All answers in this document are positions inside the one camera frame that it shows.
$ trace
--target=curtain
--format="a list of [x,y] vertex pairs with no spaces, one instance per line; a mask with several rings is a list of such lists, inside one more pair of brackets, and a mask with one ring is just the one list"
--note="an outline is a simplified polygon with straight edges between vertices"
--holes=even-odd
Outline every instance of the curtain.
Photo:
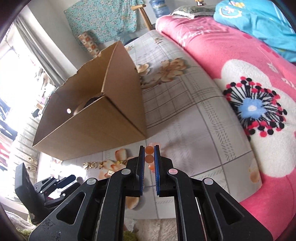
[[33,34],[33,31],[21,16],[17,16],[15,18],[14,24],[26,46],[39,60],[40,64],[50,76],[56,87],[61,86],[67,80],[68,75],[45,51],[45,49],[42,47],[42,44],[38,42],[37,38]]

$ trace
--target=pink blanket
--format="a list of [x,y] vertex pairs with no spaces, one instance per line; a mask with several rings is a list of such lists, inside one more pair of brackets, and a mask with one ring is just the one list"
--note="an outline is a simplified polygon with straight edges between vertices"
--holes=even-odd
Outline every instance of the pink blanket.
[[296,67],[211,17],[164,16],[156,29],[206,70],[237,114],[263,183],[241,204],[276,239],[296,213]]

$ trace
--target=cartoon print on blue blanket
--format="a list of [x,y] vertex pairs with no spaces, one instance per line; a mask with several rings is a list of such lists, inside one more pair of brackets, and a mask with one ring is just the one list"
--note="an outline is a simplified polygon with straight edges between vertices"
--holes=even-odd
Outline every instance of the cartoon print on blue blanket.
[[277,6],[268,0],[224,0],[214,19],[268,44],[290,62],[296,62],[296,34]]

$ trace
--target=cardboard box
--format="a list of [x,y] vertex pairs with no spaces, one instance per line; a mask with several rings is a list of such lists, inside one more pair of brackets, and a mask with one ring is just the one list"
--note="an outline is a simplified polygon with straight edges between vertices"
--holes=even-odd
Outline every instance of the cardboard box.
[[[93,97],[99,99],[84,108]],[[145,138],[139,74],[122,43],[117,42],[56,90],[40,120],[33,146],[67,160]]]

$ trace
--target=green patterned pillow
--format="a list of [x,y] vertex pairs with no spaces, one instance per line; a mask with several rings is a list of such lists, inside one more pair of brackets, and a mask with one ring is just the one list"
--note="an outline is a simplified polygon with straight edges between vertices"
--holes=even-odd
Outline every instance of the green patterned pillow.
[[213,16],[215,13],[215,5],[211,6],[181,6],[173,11],[173,15],[184,16],[188,18],[196,18],[199,16]]

